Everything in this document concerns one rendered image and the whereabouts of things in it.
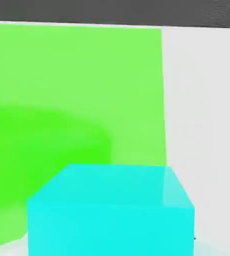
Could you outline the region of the large green box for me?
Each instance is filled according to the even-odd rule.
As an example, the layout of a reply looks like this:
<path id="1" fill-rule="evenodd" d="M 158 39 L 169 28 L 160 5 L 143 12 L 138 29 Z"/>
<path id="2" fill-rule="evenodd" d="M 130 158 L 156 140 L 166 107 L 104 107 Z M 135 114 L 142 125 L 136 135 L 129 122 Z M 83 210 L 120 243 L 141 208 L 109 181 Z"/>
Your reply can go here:
<path id="1" fill-rule="evenodd" d="M 166 162 L 160 29 L 0 24 L 0 245 L 68 164 Z"/>

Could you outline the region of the small cyan cube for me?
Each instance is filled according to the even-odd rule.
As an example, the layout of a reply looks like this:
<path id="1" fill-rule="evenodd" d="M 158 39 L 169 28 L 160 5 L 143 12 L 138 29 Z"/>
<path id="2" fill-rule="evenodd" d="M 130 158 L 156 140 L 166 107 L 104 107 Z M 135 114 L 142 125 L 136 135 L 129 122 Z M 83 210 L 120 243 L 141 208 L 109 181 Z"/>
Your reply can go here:
<path id="1" fill-rule="evenodd" d="M 71 164 L 27 201 L 28 256 L 194 256 L 194 222 L 168 166 Z"/>

